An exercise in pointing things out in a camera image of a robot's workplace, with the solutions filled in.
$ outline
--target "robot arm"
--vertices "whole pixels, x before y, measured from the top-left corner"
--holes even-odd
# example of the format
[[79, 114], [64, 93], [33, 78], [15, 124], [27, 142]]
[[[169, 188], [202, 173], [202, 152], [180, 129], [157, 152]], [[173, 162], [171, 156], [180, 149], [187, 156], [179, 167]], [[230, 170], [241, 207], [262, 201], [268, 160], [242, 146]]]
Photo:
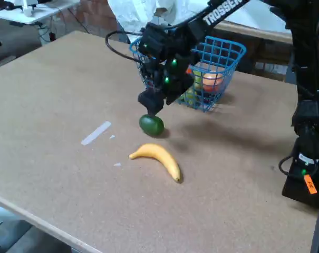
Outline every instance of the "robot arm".
[[[142, 29], [139, 52], [141, 74], [154, 89], [142, 92], [138, 101], [148, 113], [157, 114], [164, 100], [169, 105], [194, 83], [186, 73], [189, 65], [200, 61], [193, 49], [214, 26], [248, 3], [249, 0], [210, 0], [208, 7], [188, 20], [169, 27], [147, 24]], [[319, 0], [264, 0], [282, 16], [292, 31], [297, 77], [298, 105], [292, 126], [298, 135], [293, 151], [279, 168], [287, 175], [283, 195], [319, 208]], [[289, 172], [282, 164], [293, 159]], [[317, 194], [309, 194], [304, 175], [312, 177]]]

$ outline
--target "green fruit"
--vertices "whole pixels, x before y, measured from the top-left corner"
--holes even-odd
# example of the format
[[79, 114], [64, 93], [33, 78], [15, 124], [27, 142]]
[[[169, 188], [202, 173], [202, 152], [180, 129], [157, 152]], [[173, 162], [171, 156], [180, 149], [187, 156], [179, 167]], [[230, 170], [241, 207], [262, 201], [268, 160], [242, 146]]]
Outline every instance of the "green fruit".
[[197, 100], [198, 99], [198, 93], [194, 91], [193, 89], [188, 89], [186, 92], [186, 100]]
[[188, 89], [185, 94], [186, 94], [186, 103], [189, 106], [193, 107], [198, 100], [198, 93], [194, 91], [193, 89]]
[[150, 136], [159, 136], [164, 131], [164, 122], [157, 116], [143, 115], [139, 119], [140, 128]]
[[195, 82], [195, 83], [193, 84], [193, 86], [194, 86], [194, 88], [195, 88], [196, 90], [201, 90], [201, 89], [202, 89], [202, 83], [197, 83], [197, 82]]
[[198, 84], [200, 87], [196, 87], [197, 89], [202, 89], [202, 75], [200, 71], [193, 70], [193, 73], [195, 75], [195, 84]]

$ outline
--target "white label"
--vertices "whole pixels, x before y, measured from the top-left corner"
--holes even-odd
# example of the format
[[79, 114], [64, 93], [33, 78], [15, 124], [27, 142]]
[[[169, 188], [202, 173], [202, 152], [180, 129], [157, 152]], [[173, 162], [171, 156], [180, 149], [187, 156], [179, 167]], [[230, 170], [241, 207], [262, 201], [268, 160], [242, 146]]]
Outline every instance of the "white label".
[[305, 157], [303, 154], [299, 154], [298, 155], [298, 158], [303, 161], [303, 162], [306, 162], [306, 163], [309, 163], [309, 164], [315, 164], [314, 160], [313, 159], [310, 159], [308, 157]]
[[218, 19], [224, 16], [226, 13], [232, 11], [236, 6], [242, 3], [243, 0], [226, 0], [214, 9], [210, 14], [205, 16], [203, 20], [208, 24], [214, 24]]

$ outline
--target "table edge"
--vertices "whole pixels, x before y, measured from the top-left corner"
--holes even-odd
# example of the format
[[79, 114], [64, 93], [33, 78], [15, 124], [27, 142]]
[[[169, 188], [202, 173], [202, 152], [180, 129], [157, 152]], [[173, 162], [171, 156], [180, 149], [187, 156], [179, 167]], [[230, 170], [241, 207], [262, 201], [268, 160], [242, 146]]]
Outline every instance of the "table edge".
[[0, 206], [22, 217], [25, 221], [41, 229], [45, 233], [55, 237], [56, 239], [66, 243], [70, 247], [79, 250], [82, 253], [102, 253], [101, 251], [76, 239], [75, 237], [69, 235], [65, 231], [51, 225], [47, 221], [29, 213], [28, 211], [16, 206], [15, 204], [7, 201], [2, 197], [0, 197]]

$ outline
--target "cable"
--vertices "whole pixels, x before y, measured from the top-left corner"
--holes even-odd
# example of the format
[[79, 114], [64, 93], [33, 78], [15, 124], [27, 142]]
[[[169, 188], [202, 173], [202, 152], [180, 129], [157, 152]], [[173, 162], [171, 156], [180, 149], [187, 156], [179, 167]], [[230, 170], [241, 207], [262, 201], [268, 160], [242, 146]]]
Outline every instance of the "cable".
[[68, 9], [68, 11], [71, 13], [71, 15], [73, 15], [73, 17], [76, 19], [76, 21], [85, 29], [85, 31], [87, 33], [89, 33], [88, 29], [86, 29], [86, 27], [78, 20], [78, 18], [71, 12], [70, 9]]
[[[289, 160], [289, 159], [292, 158], [292, 157], [293, 157], [293, 155], [290, 154], [289, 156], [287, 156], [287, 157], [285, 157], [284, 159], [282, 159], [282, 160], [279, 162], [279, 165], [278, 165], [279, 170], [280, 170], [283, 174], [285, 174], [286, 176], [288, 176], [288, 177], [295, 178], [295, 179], [300, 179], [300, 178], [302, 178], [303, 176], [296, 176], [296, 175], [290, 174], [288, 171], [285, 171], [285, 170], [282, 168], [282, 165], [284, 164], [284, 162], [287, 161], [287, 160]], [[313, 175], [315, 175], [315, 174], [317, 173], [317, 170], [318, 170], [318, 164], [317, 164], [316, 161], [314, 161], [314, 165], [315, 165], [315, 168], [314, 168], [313, 172], [309, 174], [311, 177], [312, 177]]]
[[42, 37], [42, 36], [46, 35], [48, 32], [51, 31], [50, 28], [49, 28], [48, 26], [42, 27], [41, 25], [40, 25], [39, 27], [40, 27], [40, 28], [38, 28], [38, 30], [44, 30], [44, 29], [47, 28], [47, 31], [46, 31], [44, 34], [39, 34], [39, 37], [40, 37], [42, 40], [44, 40], [45, 42], [51, 42], [51, 41], [47, 41], [44, 37]]
[[[53, 17], [50, 17], [50, 25], [49, 25], [50, 32], [53, 32]], [[57, 34], [56, 25], [54, 25], [55, 34]]]
[[56, 9], [58, 9], [59, 10], [59, 12], [60, 12], [60, 14], [62, 15], [62, 19], [63, 19], [63, 23], [64, 23], [64, 35], [65, 34], [67, 34], [67, 27], [66, 27], [66, 21], [65, 21], [65, 17], [64, 17], [64, 15], [63, 15], [63, 12], [62, 12], [62, 10], [60, 9], [60, 8], [58, 8], [57, 6], [46, 6], [46, 7], [40, 7], [40, 6], [36, 6], [36, 8], [39, 8], [39, 9], [45, 9], [45, 8], [56, 8]]
[[111, 33], [109, 33], [106, 37], [105, 37], [105, 44], [107, 45], [107, 47], [113, 51], [115, 54], [118, 54], [119, 56], [125, 58], [125, 59], [128, 59], [128, 60], [131, 60], [131, 61], [134, 61], [134, 62], [137, 62], [137, 63], [140, 63], [140, 64], [143, 64], [143, 62], [139, 59], [134, 59], [130, 56], [127, 56], [125, 54], [122, 54], [121, 52], [118, 52], [116, 49], [114, 49], [110, 44], [109, 44], [109, 38], [114, 35], [114, 34], [130, 34], [130, 35], [143, 35], [142, 33], [133, 33], [133, 32], [125, 32], [125, 31], [113, 31]]

